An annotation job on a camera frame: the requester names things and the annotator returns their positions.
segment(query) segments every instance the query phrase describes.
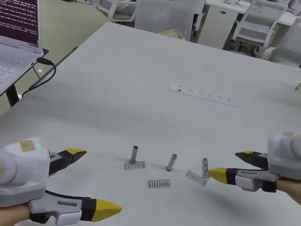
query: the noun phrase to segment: chair backrest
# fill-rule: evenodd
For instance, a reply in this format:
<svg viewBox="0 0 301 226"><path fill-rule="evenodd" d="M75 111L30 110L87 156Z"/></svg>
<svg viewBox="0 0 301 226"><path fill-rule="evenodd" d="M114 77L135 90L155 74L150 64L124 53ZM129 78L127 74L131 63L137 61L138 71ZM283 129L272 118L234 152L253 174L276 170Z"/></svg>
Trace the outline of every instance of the chair backrest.
<svg viewBox="0 0 301 226"><path fill-rule="evenodd" d="M117 8L117 0L100 0L97 8L107 13L108 17L113 17Z"/></svg>
<svg viewBox="0 0 301 226"><path fill-rule="evenodd" d="M285 13L287 6L266 0L252 0L241 22L248 21L253 24L274 28L277 21Z"/></svg>
<svg viewBox="0 0 301 226"><path fill-rule="evenodd" d="M177 29L190 41L193 15L193 8L177 2L138 0L135 28L154 33Z"/></svg>
<svg viewBox="0 0 301 226"><path fill-rule="evenodd" d="M273 51L272 61L275 57L301 64L301 18L295 19L280 44Z"/></svg>

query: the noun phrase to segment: metal pin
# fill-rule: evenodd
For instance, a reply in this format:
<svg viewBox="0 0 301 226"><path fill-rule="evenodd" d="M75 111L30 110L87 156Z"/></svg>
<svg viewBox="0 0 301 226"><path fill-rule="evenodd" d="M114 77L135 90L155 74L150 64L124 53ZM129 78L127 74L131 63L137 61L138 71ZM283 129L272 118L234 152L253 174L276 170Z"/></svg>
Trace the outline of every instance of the metal pin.
<svg viewBox="0 0 301 226"><path fill-rule="evenodd" d="M134 146L132 151L132 156L130 159L131 164L134 164L136 162L137 151L138 151L138 146Z"/></svg>
<svg viewBox="0 0 301 226"><path fill-rule="evenodd" d="M177 159L177 155L176 154L172 154L172 156L171 156L171 158L170 158L170 160L169 160L169 163L168 163L168 165L166 166L166 171L168 171L168 172L170 172L170 171L172 171L173 170L173 165L174 165L174 162L175 162L175 160Z"/></svg>
<svg viewBox="0 0 301 226"><path fill-rule="evenodd" d="M203 159L203 177L205 177L206 179L209 178L209 176L208 176L208 159L207 158Z"/></svg>

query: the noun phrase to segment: label sticker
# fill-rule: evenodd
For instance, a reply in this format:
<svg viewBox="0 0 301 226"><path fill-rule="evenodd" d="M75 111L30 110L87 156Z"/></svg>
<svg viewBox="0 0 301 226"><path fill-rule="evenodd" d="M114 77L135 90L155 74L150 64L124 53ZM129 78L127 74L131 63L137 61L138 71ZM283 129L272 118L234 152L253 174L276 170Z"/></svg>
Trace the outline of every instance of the label sticker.
<svg viewBox="0 0 301 226"><path fill-rule="evenodd" d="M22 152L30 152L36 150L32 140L20 141Z"/></svg>
<svg viewBox="0 0 301 226"><path fill-rule="evenodd" d="M3 176L5 173L5 168L4 167L0 167L0 180L2 180Z"/></svg>

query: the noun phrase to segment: coil spring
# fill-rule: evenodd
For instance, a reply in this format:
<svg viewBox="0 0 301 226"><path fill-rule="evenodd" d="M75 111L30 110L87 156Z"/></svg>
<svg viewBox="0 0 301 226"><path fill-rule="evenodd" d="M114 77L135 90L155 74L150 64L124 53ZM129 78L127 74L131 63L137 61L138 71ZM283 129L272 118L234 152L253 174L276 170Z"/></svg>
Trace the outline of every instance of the coil spring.
<svg viewBox="0 0 301 226"><path fill-rule="evenodd" d="M170 179L149 180L149 187L170 187Z"/></svg>
<svg viewBox="0 0 301 226"><path fill-rule="evenodd" d="M205 186L207 184L207 179L205 177L202 177L191 170L187 171L186 176L197 181L201 185Z"/></svg>
<svg viewBox="0 0 301 226"><path fill-rule="evenodd" d="M135 161L135 163L129 163L125 162L124 163L124 169L140 169L140 168L145 168L146 164L145 161Z"/></svg>

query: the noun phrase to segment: table leg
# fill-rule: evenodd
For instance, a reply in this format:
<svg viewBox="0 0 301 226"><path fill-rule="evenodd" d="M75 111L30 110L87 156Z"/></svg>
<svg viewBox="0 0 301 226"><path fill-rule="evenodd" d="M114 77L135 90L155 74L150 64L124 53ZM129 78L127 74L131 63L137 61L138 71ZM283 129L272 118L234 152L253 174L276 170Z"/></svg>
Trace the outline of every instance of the table leg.
<svg viewBox="0 0 301 226"><path fill-rule="evenodd" d="M8 101L11 107L14 106L19 101L19 97L15 85L12 85L11 87L8 88L8 90L6 91L6 96L8 97Z"/></svg>

